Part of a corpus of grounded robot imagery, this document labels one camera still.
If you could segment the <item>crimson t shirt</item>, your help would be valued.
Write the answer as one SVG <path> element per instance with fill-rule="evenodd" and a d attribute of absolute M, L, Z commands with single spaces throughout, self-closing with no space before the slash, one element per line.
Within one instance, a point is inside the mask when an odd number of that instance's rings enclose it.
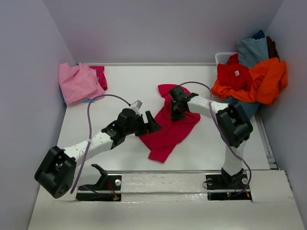
<path fill-rule="evenodd" d="M 182 142 L 200 121 L 201 115 L 186 112 L 182 120 L 171 119 L 171 97 L 169 91 L 174 84 L 160 84 L 158 91 L 164 98 L 164 106 L 155 116 L 155 121 L 162 127 L 161 130 L 140 137 L 140 140 L 150 150 L 148 158 L 153 161 L 164 163 L 177 144 Z"/>

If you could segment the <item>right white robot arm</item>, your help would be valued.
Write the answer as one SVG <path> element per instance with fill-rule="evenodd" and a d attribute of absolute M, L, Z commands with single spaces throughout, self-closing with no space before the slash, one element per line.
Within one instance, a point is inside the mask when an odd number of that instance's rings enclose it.
<path fill-rule="evenodd" d="M 171 97 L 171 119 L 182 120 L 188 112 L 211 118 L 224 141 L 225 159 L 220 174 L 206 176 L 205 188 L 208 190 L 247 189 L 250 180 L 244 174 L 244 148 L 253 131 L 250 119 L 243 107 L 214 102 L 196 93 L 187 94 L 176 86 L 169 91 Z"/>

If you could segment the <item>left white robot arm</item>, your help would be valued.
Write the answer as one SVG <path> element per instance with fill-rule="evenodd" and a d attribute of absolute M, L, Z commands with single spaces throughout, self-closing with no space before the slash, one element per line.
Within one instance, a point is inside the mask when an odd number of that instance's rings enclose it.
<path fill-rule="evenodd" d="M 40 163 L 34 179 L 53 198 L 64 196 L 80 178 L 81 174 L 75 173 L 76 169 L 82 170 L 87 160 L 114 149 L 122 144 L 128 135 L 134 134 L 138 137 L 162 129 L 150 111 L 146 111 L 145 115 L 147 122 L 144 122 L 143 115 L 124 108 L 115 121 L 88 140 L 63 149 L 52 147 Z"/>

